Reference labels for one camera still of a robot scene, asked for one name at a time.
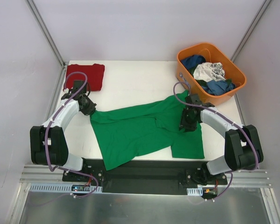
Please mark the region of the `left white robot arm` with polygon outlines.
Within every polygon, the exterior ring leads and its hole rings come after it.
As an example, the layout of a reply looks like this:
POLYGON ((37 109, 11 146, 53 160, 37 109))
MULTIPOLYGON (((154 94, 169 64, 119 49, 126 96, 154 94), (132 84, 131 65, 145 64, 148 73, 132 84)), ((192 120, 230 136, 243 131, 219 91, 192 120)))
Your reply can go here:
POLYGON ((50 165, 52 170, 73 170, 73 176, 80 182, 88 179, 89 170, 83 166, 82 157, 69 153, 64 131, 77 113, 91 116, 96 111, 96 104, 89 99, 87 88, 86 81, 75 80, 73 88, 62 96, 53 115, 41 126, 30 129, 32 162, 50 165))

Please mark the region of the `green t-shirt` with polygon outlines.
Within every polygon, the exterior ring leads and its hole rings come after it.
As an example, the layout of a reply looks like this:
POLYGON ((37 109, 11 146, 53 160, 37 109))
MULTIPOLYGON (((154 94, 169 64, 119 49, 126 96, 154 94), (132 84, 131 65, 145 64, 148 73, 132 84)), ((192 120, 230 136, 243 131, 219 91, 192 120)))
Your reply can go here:
POLYGON ((204 159, 202 129, 179 128, 188 91, 164 100, 117 110, 96 111, 90 118, 106 170, 134 157, 170 147, 174 158, 204 159))

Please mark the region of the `orange plastic basket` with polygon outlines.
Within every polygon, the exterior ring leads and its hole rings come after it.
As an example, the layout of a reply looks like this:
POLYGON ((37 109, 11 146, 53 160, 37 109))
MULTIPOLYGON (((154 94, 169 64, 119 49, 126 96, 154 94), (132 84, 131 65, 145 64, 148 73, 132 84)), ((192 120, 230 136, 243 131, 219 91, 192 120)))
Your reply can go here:
POLYGON ((202 42, 191 47, 182 49, 176 56, 177 67, 176 67, 176 78, 179 81, 184 81, 191 87, 191 92, 198 94, 200 100, 204 103, 210 102, 213 105, 219 105, 230 98, 232 98, 240 89, 246 85, 245 74, 215 45, 202 42), (187 69, 182 65, 181 60, 192 55, 201 55, 207 62, 210 63, 221 63, 225 71, 227 79, 235 84, 236 88, 220 96, 214 96, 208 94, 202 89, 202 86, 192 77, 187 69))

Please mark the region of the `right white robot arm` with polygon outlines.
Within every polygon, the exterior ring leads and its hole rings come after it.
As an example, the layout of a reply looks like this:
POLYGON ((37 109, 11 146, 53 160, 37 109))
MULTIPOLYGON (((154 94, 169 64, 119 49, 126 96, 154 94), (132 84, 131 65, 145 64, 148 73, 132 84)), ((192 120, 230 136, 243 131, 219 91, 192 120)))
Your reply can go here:
POLYGON ((197 94, 185 97, 179 128, 193 132, 205 123, 224 138, 224 155, 205 162, 191 174, 197 184, 212 184, 220 175, 238 170, 254 170, 264 160, 257 128, 231 121, 211 103, 203 103, 197 94))

